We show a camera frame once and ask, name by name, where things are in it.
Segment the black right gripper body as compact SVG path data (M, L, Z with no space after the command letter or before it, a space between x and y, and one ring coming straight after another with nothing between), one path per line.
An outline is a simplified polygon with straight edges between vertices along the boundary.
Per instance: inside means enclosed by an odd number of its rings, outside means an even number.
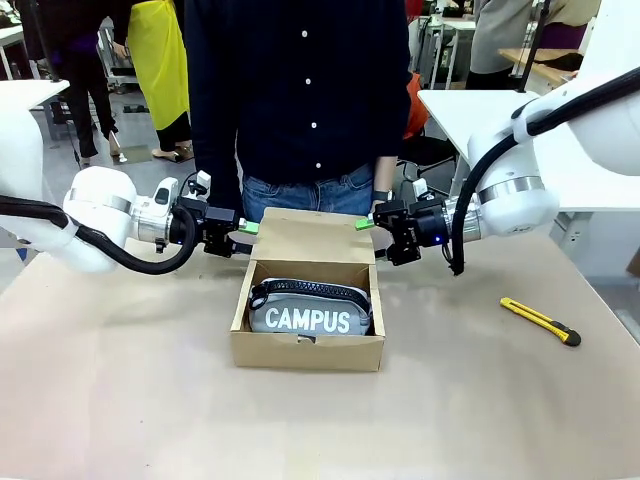
M421 249L448 242L448 226L442 200L421 200L408 205L404 200L379 204L373 222L391 234L386 259L405 265L421 259Z

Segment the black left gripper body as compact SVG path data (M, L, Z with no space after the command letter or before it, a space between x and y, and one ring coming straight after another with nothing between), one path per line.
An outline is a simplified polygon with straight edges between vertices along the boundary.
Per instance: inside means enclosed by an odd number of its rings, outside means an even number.
M206 201L178 197L172 207L172 243L188 245L191 231L193 245L203 244L205 253L230 258L236 242L229 234L239 229L235 210L210 206Z

